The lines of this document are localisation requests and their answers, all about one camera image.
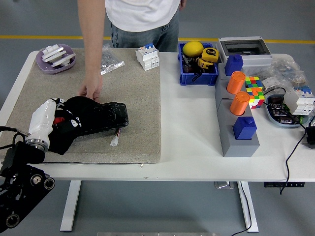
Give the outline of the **person's right hand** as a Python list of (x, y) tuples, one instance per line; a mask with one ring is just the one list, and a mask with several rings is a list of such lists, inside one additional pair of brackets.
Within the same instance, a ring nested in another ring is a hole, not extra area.
[(77, 94), (98, 102), (102, 90), (102, 84), (103, 78), (100, 74), (86, 73)]

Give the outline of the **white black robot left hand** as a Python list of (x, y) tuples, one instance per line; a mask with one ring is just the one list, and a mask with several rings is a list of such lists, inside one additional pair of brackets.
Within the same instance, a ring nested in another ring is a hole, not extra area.
[(49, 145), (49, 134), (52, 132), (55, 111), (65, 102), (62, 98), (48, 99), (32, 114), (27, 142), (40, 140)]

